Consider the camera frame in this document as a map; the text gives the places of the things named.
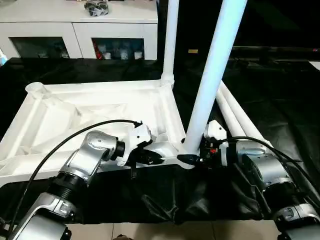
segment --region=black fabric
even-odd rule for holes
[[[204,61],[175,64],[174,97],[185,130],[201,80]],[[2,125],[6,132],[31,82],[44,84],[106,81],[156,80],[161,62],[99,61],[95,59],[11,59],[0,68],[4,89],[0,100]],[[294,159],[304,161],[319,183],[320,113],[317,81],[320,72],[307,62],[244,62],[228,64],[223,80],[254,124],[273,146]],[[215,104],[210,119],[225,123]],[[310,192],[304,177],[296,171],[299,185]],[[28,210],[51,180],[31,185],[18,219]],[[9,222],[25,183],[9,183],[0,188],[0,218]],[[99,173],[83,197],[82,214],[76,222],[157,223],[172,221],[268,218],[268,208],[257,187],[251,185],[237,165],[228,169],[185,170],[176,165],[137,170],[131,180],[129,170]]]

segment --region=white tabletop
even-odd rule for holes
[[[75,0],[17,0],[0,7],[0,23],[158,23],[156,0],[109,1],[109,13],[98,17],[89,16],[84,5]]]

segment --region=white cabinet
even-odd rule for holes
[[[73,23],[86,59],[157,59],[157,24]]]
[[[0,7],[0,48],[8,59],[157,59],[155,0],[109,1],[92,17],[84,2],[17,0]]]
[[[0,48],[10,58],[82,58],[70,22],[1,22]]]

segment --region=red component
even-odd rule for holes
[[[97,47],[97,44],[95,42],[93,42],[93,48],[94,48],[94,51],[95,51],[95,56],[97,59],[103,59],[104,56],[101,54],[101,52],[99,51],[98,47]]]
[[[210,153],[212,153],[212,154],[217,153],[217,149],[216,149],[216,148],[211,148],[211,149],[210,149]]]

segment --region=robotic arm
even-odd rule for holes
[[[71,231],[60,222],[76,214],[79,199],[101,163],[114,160],[123,166],[132,150],[148,143],[151,143],[151,133],[144,124],[133,129],[124,141],[101,131],[90,131],[81,147],[60,169],[48,191],[38,197],[8,239],[70,240]]]
[[[206,141],[199,156],[178,155],[178,159],[212,168],[237,164],[262,193],[270,218],[281,232],[278,240],[320,239],[319,214],[270,149],[252,140],[220,143],[227,138],[227,132],[215,120],[206,126],[203,135]]]

